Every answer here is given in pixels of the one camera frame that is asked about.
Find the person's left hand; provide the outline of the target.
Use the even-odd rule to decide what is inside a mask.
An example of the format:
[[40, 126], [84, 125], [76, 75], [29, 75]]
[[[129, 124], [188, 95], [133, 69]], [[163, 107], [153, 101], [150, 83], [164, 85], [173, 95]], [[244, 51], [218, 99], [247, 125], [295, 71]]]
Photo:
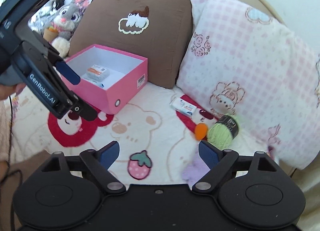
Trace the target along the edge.
[[19, 83], [14, 86], [0, 85], [0, 100], [7, 99], [12, 94], [19, 95], [26, 87], [25, 83]]

